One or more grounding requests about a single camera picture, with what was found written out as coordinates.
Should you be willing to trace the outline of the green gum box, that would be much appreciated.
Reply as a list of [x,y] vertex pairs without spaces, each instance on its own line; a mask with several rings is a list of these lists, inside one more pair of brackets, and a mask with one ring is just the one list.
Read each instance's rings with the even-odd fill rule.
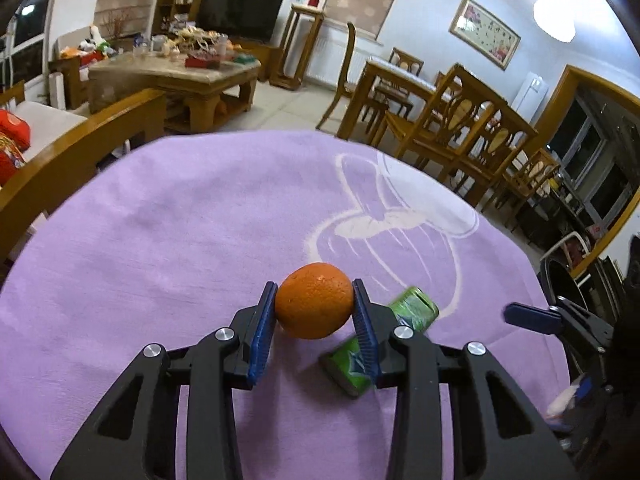
[[348,396],[368,389],[402,371],[404,359],[392,348],[394,330],[423,334],[439,317],[439,308],[420,288],[405,289],[387,306],[371,301],[363,281],[354,281],[356,335],[319,358],[322,370]]

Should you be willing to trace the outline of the orange fruit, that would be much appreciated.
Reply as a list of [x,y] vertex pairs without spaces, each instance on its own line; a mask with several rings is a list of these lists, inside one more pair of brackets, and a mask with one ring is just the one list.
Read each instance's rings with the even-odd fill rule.
[[352,316],[352,282],[332,264],[309,263],[282,282],[274,310],[288,336],[306,340],[326,338]]

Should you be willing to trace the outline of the purple tablecloth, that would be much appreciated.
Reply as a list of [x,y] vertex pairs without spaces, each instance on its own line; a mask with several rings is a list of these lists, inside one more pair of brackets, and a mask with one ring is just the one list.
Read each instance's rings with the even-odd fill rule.
[[92,179],[14,263],[4,430],[48,478],[146,344],[195,344],[316,261],[379,304],[422,289],[440,312],[431,340],[482,342],[540,410],[570,383],[559,341],[503,322],[510,302],[546,305],[526,253],[424,172],[320,132],[168,136]]

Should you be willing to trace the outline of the wooden dining chair near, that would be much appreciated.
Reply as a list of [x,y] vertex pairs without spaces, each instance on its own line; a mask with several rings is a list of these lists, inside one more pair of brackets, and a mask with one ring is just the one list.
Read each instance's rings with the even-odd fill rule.
[[448,70],[415,120],[387,112],[372,144],[385,133],[398,143],[397,159],[410,152],[419,164],[436,162],[439,182],[456,174],[470,180],[463,199],[473,207],[538,136],[502,96],[460,64]]

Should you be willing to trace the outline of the white standing air conditioner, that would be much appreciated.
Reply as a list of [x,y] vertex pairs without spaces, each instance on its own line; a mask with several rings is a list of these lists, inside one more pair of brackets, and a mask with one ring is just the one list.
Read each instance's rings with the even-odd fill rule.
[[512,100],[510,107],[515,110],[521,118],[530,124],[533,122],[538,110],[541,107],[544,98],[549,90],[548,84],[541,76],[529,72],[520,90]]

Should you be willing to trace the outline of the wooden coffee table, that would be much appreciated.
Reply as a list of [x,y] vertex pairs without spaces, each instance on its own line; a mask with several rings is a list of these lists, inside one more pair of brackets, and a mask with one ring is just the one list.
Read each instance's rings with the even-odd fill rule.
[[165,127],[181,133],[209,133],[253,105],[262,63],[222,61],[216,68],[186,66],[182,54],[173,61],[126,52],[89,66],[88,102],[91,113],[144,90],[165,93]]

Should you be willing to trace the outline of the wooden sofa with cushions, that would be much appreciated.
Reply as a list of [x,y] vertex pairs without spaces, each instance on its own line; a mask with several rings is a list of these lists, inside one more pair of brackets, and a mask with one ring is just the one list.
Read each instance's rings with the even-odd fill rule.
[[98,163],[129,142],[165,135],[167,98],[144,89],[71,128],[17,171],[1,189],[1,259],[9,258],[40,214],[52,214],[96,175]]

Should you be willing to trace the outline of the tall wooden plant stand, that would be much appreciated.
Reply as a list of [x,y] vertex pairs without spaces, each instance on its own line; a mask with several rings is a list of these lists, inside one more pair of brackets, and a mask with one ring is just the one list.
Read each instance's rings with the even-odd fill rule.
[[302,85],[325,19],[326,12],[314,6],[291,4],[276,68],[269,78],[272,86],[296,91]]

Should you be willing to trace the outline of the wooden dining table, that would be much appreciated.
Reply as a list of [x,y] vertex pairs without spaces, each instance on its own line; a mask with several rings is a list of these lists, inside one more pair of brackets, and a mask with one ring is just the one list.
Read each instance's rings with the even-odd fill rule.
[[361,111],[365,107],[373,108],[382,105],[381,101],[373,99],[375,93],[382,94],[389,100],[416,96],[423,102],[427,102],[436,94],[436,87],[391,62],[377,56],[370,56],[364,63],[356,88],[352,92],[347,110],[335,135],[337,138],[348,140],[352,136]]

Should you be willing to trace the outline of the ceiling lamp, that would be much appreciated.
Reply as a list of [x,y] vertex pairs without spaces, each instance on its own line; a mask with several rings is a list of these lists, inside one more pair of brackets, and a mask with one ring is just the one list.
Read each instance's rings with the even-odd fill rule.
[[541,30],[563,44],[569,44],[576,36],[575,21],[565,0],[537,0],[533,18]]

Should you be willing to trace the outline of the wooden tv cabinet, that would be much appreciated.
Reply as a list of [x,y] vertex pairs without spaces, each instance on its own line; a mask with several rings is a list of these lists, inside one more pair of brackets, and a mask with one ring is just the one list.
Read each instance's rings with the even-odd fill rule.
[[238,46],[238,50],[253,55],[260,62],[258,70],[258,80],[267,82],[274,73],[280,60],[280,48],[272,44],[248,39],[233,39],[232,42]]

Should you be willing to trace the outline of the black flat television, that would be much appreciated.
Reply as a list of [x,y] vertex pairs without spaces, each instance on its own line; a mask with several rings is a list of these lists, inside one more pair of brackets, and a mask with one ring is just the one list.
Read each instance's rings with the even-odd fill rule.
[[201,0],[196,26],[228,37],[271,40],[283,0]]

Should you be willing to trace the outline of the framed floral wall picture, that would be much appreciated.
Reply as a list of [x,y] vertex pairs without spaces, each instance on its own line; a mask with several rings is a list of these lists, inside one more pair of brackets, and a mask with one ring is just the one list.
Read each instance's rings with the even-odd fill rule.
[[461,0],[449,32],[480,52],[500,70],[506,70],[509,66],[521,41],[511,27],[474,0]]

